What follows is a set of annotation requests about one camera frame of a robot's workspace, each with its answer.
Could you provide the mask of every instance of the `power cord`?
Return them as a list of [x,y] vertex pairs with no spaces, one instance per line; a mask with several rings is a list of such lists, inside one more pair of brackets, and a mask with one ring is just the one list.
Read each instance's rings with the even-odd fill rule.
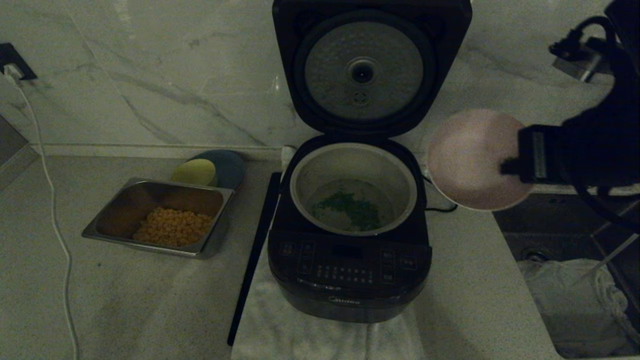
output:
[[[431,179],[426,177],[426,176],[422,176],[422,178],[429,184],[433,185],[433,183],[431,182]],[[453,204],[453,206],[449,209],[438,209],[438,208],[425,208],[424,211],[436,211],[438,213],[452,213],[454,211],[456,211],[458,209],[458,204]]]
[[73,318],[71,317],[71,308],[69,306],[69,280],[71,278],[71,266],[72,266],[72,257],[69,249],[67,247],[67,243],[65,242],[64,237],[62,237],[62,232],[60,231],[60,227],[58,226],[58,218],[56,216],[56,188],[53,185],[53,181],[51,181],[51,176],[49,175],[49,168],[47,167],[47,156],[45,155],[44,148],[42,147],[42,135],[40,134],[40,124],[38,123],[38,119],[36,118],[35,111],[33,110],[33,106],[29,102],[27,95],[22,90],[22,87],[19,84],[20,79],[23,77],[22,71],[15,64],[8,64],[4,66],[4,78],[7,79],[22,95],[24,102],[27,104],[31,112],[31,120],[36,128],[36,137],[38,138],[38,148],[40,149],[40,156],[42,158],[42,168],[44,170],[44,175],[47,178],[47,182],[49,183],[49,187],[51,188],[51,224],[53,225],[53,230],[58,237],[58,241],[60,242],[60,246],[65,253],[65,257],[67,258],[67,270],[65,272],[65,283],[63,289],[63,301],[65,303],[65,315],[67,317],[67,327],[69,329],[69,333],[71,335],[71,340],[73,342],[74,348],[74,359],[79,359],[79,346],[78,339],[76,335],[76,328],[74,327]]
[[616,32],[611,21],[604,16],[594,16],[578,24],[575,29],[569,31],[569,34],[564,39],[551,45],[549,52],[567,61],[583,59],[585,54],[581,49],[580,39],[584,34],[584,29],[590,25],[600,25],[605,31],[607,46],[609,48],[616,46]]

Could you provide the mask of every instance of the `green vegetable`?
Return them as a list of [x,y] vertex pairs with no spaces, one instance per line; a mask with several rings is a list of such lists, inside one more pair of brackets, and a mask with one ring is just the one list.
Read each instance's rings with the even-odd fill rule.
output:
[[381,227],[378,207],[366,200],[355,200],[353,193],[339,191],[312,206],[312,215],[317,217],[319,209],[330,209],[347,214],[351,225],[359,231]]

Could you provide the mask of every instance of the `white cable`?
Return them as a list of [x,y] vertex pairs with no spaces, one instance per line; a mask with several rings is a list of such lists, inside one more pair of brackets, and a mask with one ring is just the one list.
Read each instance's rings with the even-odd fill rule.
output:
[[620,245],[616,250],[613,250],[611,254],[609,254],[606,258],[604,258],[601,262],[597,263],[593,268],[591,268],[591,270],[587,271],[583,276],[580,277],[580,279],[574,282],[572,286],[578,285],[578,283],[582,282],[584,279],[593,275],[593,273],[598,271],[598,269],[601,268],[602,265],[605,265],[608,262],[610,262],[611,259],[615,258],[616,255],[622,252],[622,250],[626,249],[629,245],[631,245],[634,241],[636,241],[638,239],[638,236],[639,236],[638,234],[632,234],[631,236],[629,236],[629,238],[625,242],[623,242],[622,245]]
[[69,329],[69,333],[71,335],[71,340],[74,348],[74,360],[79,359],[79,347],[78,347],[78,338],[76,335],[76,328],[74,327],[74,321],[71,317],[71,308],[69,306],[69,280],[71,278],[71,266],[72,266],[72,258],[71,253],[65,243],[64,237],[62,237],[62,232],[60,231],[60,227],[58,226],[58,218],[56,216],[56,188],[53,186],[53,181],[51,181],[51,176],[49,175],[49,169],[47,168],[47,156],[45,155],[44,148],[42,147],[42,136],[40,135],[40,124],[38,123],[38,119],[36,118],[36,113],[27,98],[27,95],[22,91],[18,80],[22,77],[19,70],[15,68],[13,64],[7,65],[4,67],[5,78],[9,80],[9,82],[13,83],[22,95],[24,102],[27,104],[31,112],[31,120],[33,121],[33,125],[36,127],[36,137],[38,138],[38,148],[40,149],[40,156],[42,158],[42,168],[44,169],[44,176],[47,178],[49,182],[49,187],[51,188],[51,224],[53,225],[53,230],[58,237],[58,241],[60,242],[60,246],[62,246],[62,250],[65,252],[65,257],[67,258],[67,271],[65,272],[65,285],[63,289],[63,299],[65,303],[65,314],[67,316],[67,327]]

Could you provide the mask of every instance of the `display screen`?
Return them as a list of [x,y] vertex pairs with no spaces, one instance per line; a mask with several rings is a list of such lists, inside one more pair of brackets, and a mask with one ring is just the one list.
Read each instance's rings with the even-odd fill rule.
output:
[[331,255],[340,258],[362,259],[362,248],[359,246],[334,245]]

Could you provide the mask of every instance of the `control panel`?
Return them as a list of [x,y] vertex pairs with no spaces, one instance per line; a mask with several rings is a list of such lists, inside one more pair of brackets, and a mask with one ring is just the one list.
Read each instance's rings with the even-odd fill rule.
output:
[[430,260],[428,245],[416,246],[371,239],[331,241],[306,236],[270,239],[278,268],[298,282],[319,288],[386,288],[420,277]]

